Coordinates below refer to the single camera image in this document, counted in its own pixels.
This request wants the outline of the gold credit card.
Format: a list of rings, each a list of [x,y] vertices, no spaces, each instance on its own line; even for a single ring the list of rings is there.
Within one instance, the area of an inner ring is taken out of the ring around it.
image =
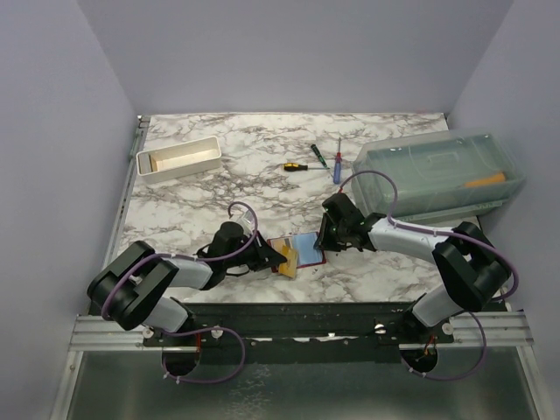
[[[278,273],[291,279],[295,278],[298,269],[298,252],[294,248],[283,245],[280,254],[286,258],[286,262],[278,266]]]

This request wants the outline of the red card holder wallet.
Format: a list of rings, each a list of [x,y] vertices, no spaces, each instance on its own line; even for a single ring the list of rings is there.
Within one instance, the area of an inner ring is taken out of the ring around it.
[[[283,245],[295,249],[298,252],[298,271],[298,269],[326,264],[325,252],[322,250],[317,250],[313,247],[318,234],[318,232],[292,234],[288,236],[268,239],[267,243],[279,253]]]

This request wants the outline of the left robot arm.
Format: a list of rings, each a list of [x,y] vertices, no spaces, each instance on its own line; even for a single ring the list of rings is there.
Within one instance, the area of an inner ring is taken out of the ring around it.
[[[249,236],[242,224],[226,221],[195,257],[158,254],[145,241],[133,242],[92,280],[87,296],[123,330],[145,324],[163,329],[172,344],[183,346],[193,338],[194,325],[182,304],[164,297],[168,288],[207,291],[232,268],[260,271],[286,262],[260,233]]]

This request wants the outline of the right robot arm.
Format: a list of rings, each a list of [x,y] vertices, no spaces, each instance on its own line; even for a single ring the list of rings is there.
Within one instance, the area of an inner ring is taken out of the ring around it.
[[[510,278],[512,270],[481,230],[470,222],[440,230],[362,214],[343,192],[322,203],[316,249],[392,252],[437,267],[442,284],[422,295],[402,322],[404,336],[415,343],[434,333],[435,325],[461,312],[479,312]]]

